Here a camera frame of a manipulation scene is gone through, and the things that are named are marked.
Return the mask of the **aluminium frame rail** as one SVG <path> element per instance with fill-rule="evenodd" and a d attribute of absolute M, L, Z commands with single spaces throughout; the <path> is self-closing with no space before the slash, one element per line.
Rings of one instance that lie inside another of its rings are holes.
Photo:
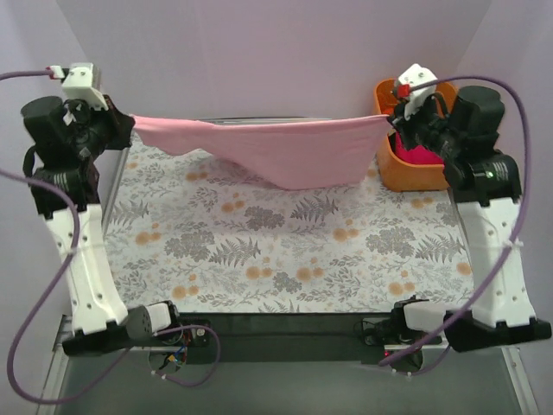
<path fill-rule="evenodd" d="M 53 414 L 536 414 L 516 348 L 458 354 L 385 314 L 183 314 L 153 336 L 63 324 L 44 394 Z"/>

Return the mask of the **orange plastic bin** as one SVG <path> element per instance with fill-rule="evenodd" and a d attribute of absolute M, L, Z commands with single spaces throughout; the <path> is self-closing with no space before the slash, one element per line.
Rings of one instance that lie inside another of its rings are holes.
<path fill-rule="evenodd" d="M 374 115 L 390 115 L 397 100 L 391 90 L 394 79 L 382 80 L 373 89 Z M 442 164 L 412 164 L 397 157 L 385 135 L 379 145 L 376 159 L 382 183 L 391 191 L 436 191 L 446 190 L 448 183 L 443 175 Z"/>

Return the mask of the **floral patterned table mat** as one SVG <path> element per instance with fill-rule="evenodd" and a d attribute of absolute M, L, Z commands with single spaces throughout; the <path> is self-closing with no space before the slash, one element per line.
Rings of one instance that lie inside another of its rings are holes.
<path fill-rule="evenodd" d="M 472 271 L 448 195 L 353 186 L 286 191 L 197 150 L 135 141 L 106 249 L 130 307 L 184 312 L 379 312 L 416 296 L 460 305 Z"/>

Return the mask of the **light pink t shirt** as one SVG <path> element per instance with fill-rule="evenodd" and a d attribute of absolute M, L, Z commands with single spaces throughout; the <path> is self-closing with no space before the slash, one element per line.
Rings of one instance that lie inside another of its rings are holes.
<path fill-rule="evenodd" d="M 280 188 L 302 190 L 361 182 L 391 126 L 384 115 L 267 125 L 136 117 L 134 129 L 171 156 L 204 150 Z"/>

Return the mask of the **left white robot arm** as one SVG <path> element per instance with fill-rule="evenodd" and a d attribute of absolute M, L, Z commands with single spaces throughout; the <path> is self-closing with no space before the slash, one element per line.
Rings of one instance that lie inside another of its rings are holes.
<path fill-rule="evenodd" d="M 68 356 L 107 354 L 156 336 L 173 346 L 183 337 L 177 309 L 163 301 L 129 309 L 118 295 L 104 243 L 95 160 L 131 146 L 135 121 L 114 104 L 94 108 L 83 99 L 47 96 L 21 109 L 34 141 L 23 162 L 38 214 L 61 257 L 72 308 Z"/>

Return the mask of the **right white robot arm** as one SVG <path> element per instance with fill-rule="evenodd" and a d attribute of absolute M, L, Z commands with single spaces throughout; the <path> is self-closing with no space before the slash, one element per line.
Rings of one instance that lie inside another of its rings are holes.
<path fill-rule="evenodd" d="M 548 340 L 549 322 L 528 297 L 521 245 L 513 231 L 522 214 L 514 159 L 495 144 L 505 113 L 499 93 L 464 86 L 447 108 L 435 88 L 398 86 L 388 120 L 404 148 L 421 145 L 439 156 L 472 267 L 474 301 L 460 310 L 411 297 L 395 304 L 391 333 L 401 343 L 444 335 L 457 352 Z"/>

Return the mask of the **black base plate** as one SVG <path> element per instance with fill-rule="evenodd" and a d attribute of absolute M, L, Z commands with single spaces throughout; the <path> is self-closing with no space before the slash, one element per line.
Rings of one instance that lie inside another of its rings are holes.
<path fill-rule="evenodd" d="M 141 342 L 169 352 L 188 346 L 186 363 L 359 361 L 375 364 L 394 348 L 423 334 L 401 329 L 389 313 L 195 313 L 180 314 L 183 332 Z"/>

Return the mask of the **magenta t shirt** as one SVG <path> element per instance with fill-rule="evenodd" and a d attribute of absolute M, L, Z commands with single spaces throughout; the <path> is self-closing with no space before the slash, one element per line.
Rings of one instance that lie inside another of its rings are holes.
<path fill-rule="evenodd" d="M 442 159 L 433 152 L 418 145 L 412 150 L 406 150 L 401 136 L 396 133 L 393 151 L 396 157 L 405 163 L 414 165 L 440 165 Z"/>

